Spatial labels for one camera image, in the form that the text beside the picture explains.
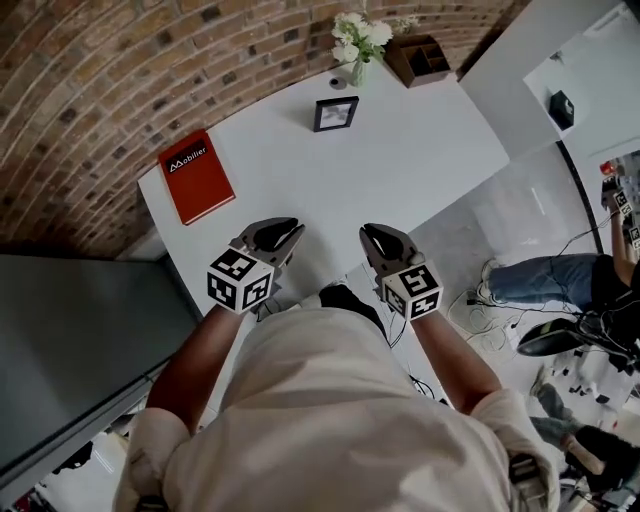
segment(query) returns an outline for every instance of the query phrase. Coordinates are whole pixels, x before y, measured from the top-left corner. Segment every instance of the red book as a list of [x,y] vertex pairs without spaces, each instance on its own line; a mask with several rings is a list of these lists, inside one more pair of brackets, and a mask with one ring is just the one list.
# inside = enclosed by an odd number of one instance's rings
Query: red book
[[236,197],[205,130],[163,151],[158,160],[184,225]]

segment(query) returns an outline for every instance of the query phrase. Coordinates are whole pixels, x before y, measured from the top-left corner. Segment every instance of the flower vase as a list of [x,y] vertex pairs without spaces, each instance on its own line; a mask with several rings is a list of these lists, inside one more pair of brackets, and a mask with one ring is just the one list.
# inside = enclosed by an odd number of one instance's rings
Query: flower vase
[[351,83],[354,87],[362,87],[367,81],[367,73],[369,72],[370,62],[357,60],[351,72]]

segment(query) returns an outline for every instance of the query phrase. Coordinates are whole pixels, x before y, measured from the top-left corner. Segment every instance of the beige shirt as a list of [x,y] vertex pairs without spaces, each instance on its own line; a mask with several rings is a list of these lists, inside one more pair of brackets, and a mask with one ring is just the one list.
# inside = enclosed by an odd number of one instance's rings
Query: beige shirt
[[464,416],[419,394],[378,328],[344,310],[274,315],[250,333],[219,417],[191,437],[147,409],[114,509],[161,493],[170,510],[513,510],[509,454],[557,475],[522,397],[486,397]]

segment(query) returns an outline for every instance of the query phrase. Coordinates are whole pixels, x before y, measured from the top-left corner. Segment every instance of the white wall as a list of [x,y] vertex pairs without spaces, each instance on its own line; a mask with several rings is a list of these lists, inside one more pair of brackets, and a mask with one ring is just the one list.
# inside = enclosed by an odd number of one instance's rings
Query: white wall
[[524,78],[618,0],[533,0],[461,81],[510,158],[558,139]]
[[[640,24],[627,20],[606,38],[583,37],[581,43],[568,53],[567,67],[582,85],[590,112],[564,142],[600,222],[607,218],[600,207],[600,164],[640,149]],[[602,242],[610,252],[608,230]]]

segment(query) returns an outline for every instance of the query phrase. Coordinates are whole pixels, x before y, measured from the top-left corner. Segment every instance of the white table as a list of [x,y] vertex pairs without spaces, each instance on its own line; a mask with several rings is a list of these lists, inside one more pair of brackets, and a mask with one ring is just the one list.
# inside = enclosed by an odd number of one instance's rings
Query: white table
[[[362,88],[336,91],[340,68],[288,87],[208,133],[236,199],[184,226],[159,166],[140,181],[156,227],[196,304],[212,306],[206,269],[251,222],[307,226],[281,281],[291,297],[321,289],[364,260],[367,222],[416,228],[509,162],[463,89],[450,79],[406,89],[374,63]],[[312,131],[316,100],[359,96],[350,128]]]

